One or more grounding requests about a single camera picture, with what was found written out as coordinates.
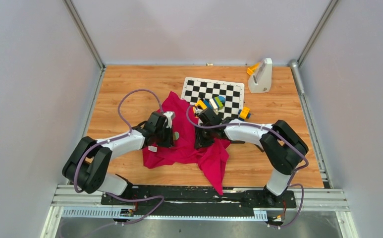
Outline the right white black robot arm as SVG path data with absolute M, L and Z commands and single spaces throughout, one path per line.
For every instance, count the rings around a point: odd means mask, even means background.
M 272 174 L 264 187 L 264 200 L 270 207 L 277 207 L 284 200 L 295 174 L 306 168 L 307 144 L 284 120 L 273 124 L 257 124 L 232 117 L 222 118 L 214 110 L 195 109 L 199 124 L 196 129 L 196 147 L 207 147 L 214 139 L 231 143 L 251 143 L 264 152 L 273 167 Z

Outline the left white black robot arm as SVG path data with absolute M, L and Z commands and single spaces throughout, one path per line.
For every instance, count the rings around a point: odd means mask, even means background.
M 62 175 L 81 191 L 110 193 L 119 204 L 129 204 L 133 198 L 133 184 L 120 175 L 108 173 L 110 161 L 150 146 L 174 146 L 174 118 L 175 113 L 171 111 L 152 112 L 148 120 L 131 131 L 98 140 L 83 137 L 63 166 Z

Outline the black frame box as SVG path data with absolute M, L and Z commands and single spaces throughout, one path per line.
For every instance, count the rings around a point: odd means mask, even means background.
M 246 142 L 245 141 L 241 141 L 241 140 L 231 140 L 230 143 L 231 144 L 245 144 Z M 254 143 L 251 143 L 251 142 L 250 142 L 250 144 L 256 146 L 262 153 L 265 152 L 264 149 L 261 146 L 259 146 L 258 144 L 254 144 Z

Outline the magenta red garment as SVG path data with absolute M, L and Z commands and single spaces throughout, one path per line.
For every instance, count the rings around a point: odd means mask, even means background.
M 196 133 L 188 121 L 186 112 L 190 104 L 176 93 L 170 92 L 162 103 L 162 109 L 175 113 L 173 130 L 179 133 L 174 146 L 160 147 L 156 144 L 142 149 L 143 165 L 149 169 L 174 163 L 197 164 L 215 191 L 223 195 L 222 181 L 229 158 L 227 148 L 230 142 L 216 139 L 209 147 L 195 148 Z

